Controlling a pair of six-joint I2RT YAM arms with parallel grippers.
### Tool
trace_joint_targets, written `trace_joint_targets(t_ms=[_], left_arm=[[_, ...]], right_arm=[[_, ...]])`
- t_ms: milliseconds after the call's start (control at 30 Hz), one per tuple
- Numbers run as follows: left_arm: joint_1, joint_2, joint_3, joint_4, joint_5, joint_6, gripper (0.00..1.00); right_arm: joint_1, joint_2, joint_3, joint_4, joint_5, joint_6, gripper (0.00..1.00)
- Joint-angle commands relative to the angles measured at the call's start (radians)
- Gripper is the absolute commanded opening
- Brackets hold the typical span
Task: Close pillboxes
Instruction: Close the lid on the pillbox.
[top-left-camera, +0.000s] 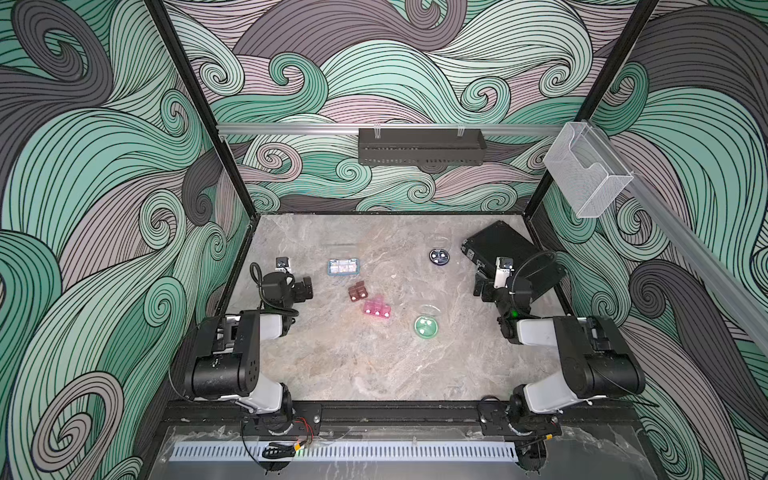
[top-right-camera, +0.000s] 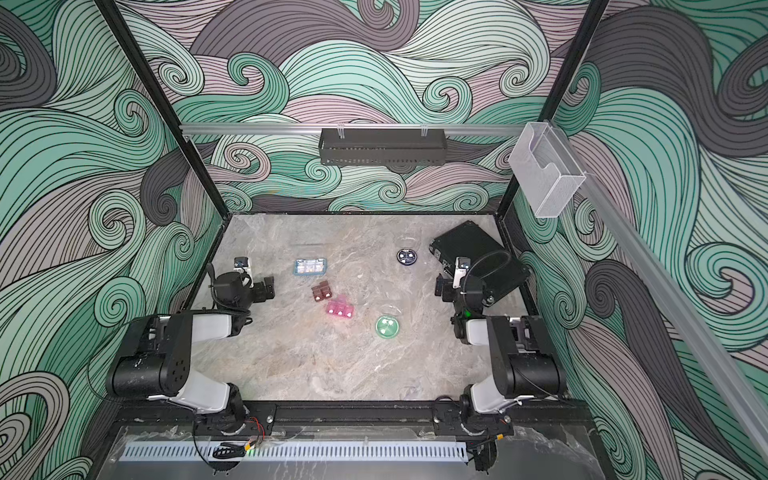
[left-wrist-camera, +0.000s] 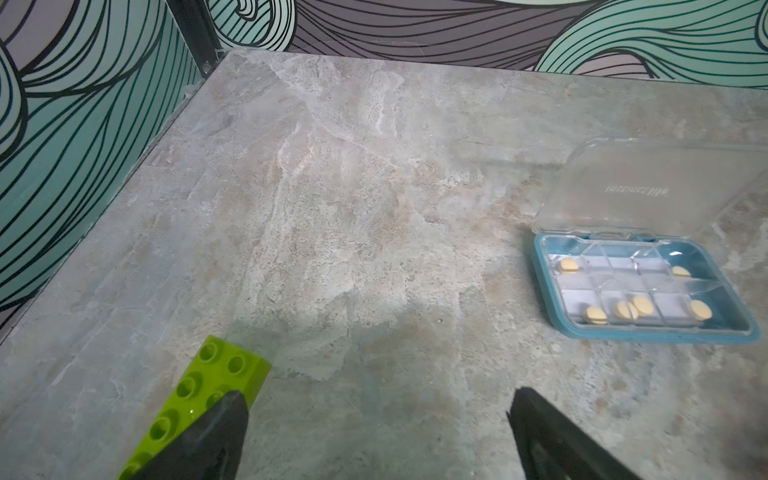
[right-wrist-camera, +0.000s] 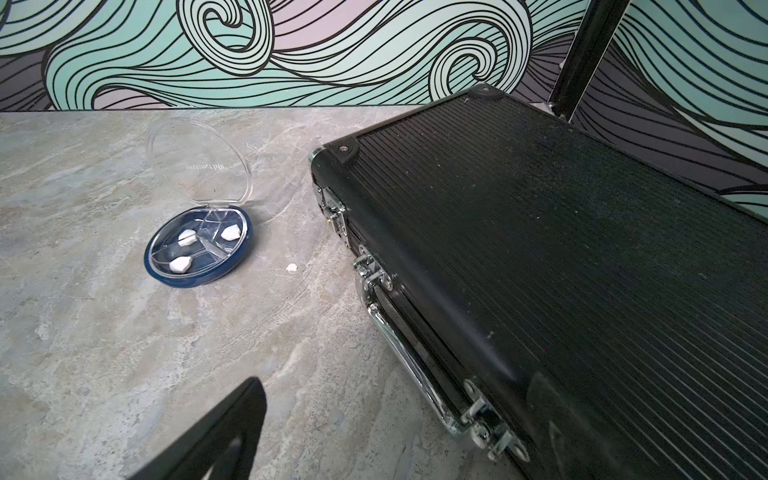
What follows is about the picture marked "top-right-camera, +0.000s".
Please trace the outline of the pink pillbox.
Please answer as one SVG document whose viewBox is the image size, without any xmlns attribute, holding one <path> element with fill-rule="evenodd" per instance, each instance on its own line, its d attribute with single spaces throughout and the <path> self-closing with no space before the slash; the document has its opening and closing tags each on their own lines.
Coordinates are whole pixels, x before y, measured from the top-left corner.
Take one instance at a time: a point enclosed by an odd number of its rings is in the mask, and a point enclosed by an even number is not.
<svg viewBox="0 0 768 480">
<path fill-rule="evenodd" d="M 332 297 L 327 301 L 325 311 L 328 315 L 350 319 L 354 316 L 355 307 L 344 295 Z"/>
</svg>

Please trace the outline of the green round pillbox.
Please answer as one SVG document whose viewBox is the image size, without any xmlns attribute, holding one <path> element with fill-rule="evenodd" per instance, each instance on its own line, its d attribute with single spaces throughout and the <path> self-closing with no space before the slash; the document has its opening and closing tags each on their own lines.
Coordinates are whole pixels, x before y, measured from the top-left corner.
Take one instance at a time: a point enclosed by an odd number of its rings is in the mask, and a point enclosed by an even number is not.
<svg viewBox="0 0 768 480">
<path fill-rule="evenodd" d="M 400 323 L 393 316 L 382 315 L 376 320 L 375 332 L 380 338 L 393 339 L 400 332 Z"/>
</svg>

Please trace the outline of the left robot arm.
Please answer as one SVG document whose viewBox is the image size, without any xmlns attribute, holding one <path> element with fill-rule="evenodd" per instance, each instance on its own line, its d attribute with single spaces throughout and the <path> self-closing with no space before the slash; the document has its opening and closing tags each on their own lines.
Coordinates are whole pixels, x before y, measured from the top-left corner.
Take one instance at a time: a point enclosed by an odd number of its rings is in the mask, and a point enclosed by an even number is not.
<svg viewBox="0 0 768 480">
<path fill-rule="evenodd" d="M 255 281 L 245 269 L 211 277 L 211 309 L 152 314 L 129 325 L 109 367 L 106 393 L 117 399 L 167 401 L 185 407 L 224 435 L 249 418 L 239 388 L 192 366 L 192 346 L 240 335 L 253 322 L 250 307 L 275 298 L 274 278 Z"/>
</svg>

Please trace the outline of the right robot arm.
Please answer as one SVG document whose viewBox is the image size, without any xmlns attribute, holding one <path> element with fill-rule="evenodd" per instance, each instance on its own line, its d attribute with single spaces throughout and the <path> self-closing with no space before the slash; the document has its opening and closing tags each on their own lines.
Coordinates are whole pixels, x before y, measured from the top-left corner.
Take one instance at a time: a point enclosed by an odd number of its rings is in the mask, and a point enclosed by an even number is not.
<svg viewBox="0 0 768 480">
<path fill-rule="evenodd" d="M 489 376 L 468 385 L 457 401 L 459 424 L 472 436 L 482 433 L 484 418 L 503 417 L 531 400 L 558 400 L 566 390 L 566 373 L 543 319 L 485 314 L 482 287 L 473 276 L 456 281 L 440 274 L 435 281 L 435 295 L 454 308 L 454 336 L 465 345 L 487 348 L 490 355 Z"/>
</svg>

